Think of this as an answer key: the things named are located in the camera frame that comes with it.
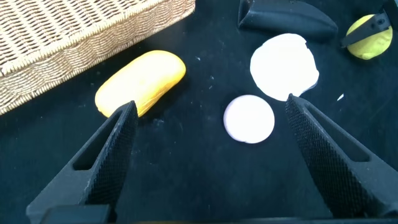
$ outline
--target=wicker basket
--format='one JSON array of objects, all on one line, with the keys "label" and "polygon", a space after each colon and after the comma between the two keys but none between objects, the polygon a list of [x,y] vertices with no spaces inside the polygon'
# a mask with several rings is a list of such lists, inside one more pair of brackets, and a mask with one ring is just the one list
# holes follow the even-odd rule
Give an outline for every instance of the wicker basket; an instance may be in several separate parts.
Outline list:
[{"label": "wicker basket", "polygon": [[0,114],[194,8],[195,0],[0,0]]}]

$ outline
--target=dark fabric surface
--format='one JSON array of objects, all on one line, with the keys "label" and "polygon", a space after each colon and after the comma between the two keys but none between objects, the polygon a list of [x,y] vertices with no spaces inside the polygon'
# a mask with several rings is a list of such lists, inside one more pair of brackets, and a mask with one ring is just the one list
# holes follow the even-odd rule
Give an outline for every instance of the dark fabric surface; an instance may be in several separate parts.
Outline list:
[{"label": "dark fabric surface", "polygon": [[[239,30],[238,2],[198,0],[185,20],[0,116],[0,223],[28,222],[25,207],[105,121],[94,104],[97,89],[156,49],[177,54],[187,74],[140,120],[119,220],[330,217],[287,125],[284,102],[263,94],[249,72],[254,50],[275,34]],[[340,37],[381,5],[306,2],[337,23]],[[337,40],[307,43],[320,78],[302,95],[396,170],[397,44],[394,38],[382,56],[362,61]],[[243,94],[262,97],[274,110],[274,131],[259,144],[236,142],[223,127],[226,105]]]}]

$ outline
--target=white crumpled object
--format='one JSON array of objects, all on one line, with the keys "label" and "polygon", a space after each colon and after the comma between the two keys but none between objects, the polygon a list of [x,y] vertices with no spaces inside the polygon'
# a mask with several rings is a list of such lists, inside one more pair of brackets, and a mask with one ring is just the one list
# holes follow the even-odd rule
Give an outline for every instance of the white crumpled object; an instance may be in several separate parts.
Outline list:
[{"label": "white crumpled object", "polygon": [[290,93],[300,96],[317,84],[319,72],[306,42],[300,35],[282,34],[254,52],[250,72],[267,96],[286,101]]}]

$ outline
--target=yellow ball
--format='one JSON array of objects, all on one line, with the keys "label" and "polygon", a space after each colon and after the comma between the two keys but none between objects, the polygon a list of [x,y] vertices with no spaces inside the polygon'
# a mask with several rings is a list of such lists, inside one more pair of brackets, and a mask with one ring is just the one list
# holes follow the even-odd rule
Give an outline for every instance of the yellow ball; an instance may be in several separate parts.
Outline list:
[{"label": "yellow ball", "polygon": [[[356,21],[347,32],[347,35],[358,28],[360,25],[364,24],[367,20],[372,18],[374,15],[367,15]],[[347,48],[355,57],[369,60],[372,59],[383,52],[385,52],[391,45],[392,41],[392,27],[390,26],[388,30],[374,34],[366,39],[363,39],[355,44],[349,45]]]}]

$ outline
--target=yellow sponge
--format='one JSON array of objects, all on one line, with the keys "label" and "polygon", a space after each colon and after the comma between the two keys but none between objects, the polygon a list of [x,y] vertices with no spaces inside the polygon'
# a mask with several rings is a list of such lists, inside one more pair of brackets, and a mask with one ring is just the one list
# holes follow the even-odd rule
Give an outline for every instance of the yellow sponge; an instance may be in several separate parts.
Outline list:
[{"label": "yellow sponge", "polygon": [[[364,24],[367,20],[372,18],[374,15],[367,15],[356,21],[347,32],[347,35]],[[391,45],[392,41],[392,27],[388,30],[374,34],[366,39],[363,39],[355,44],[349,45],[347,48],[355,57],[369,60],[383,52],[385,52]]]},{"label": "yellow sponge", "polygon": [[106,117],[134,100],[138,116],[185,75],[185,64],[176,55],[154,50],[134,59],[106,81],[95,95],[95,104]]}]

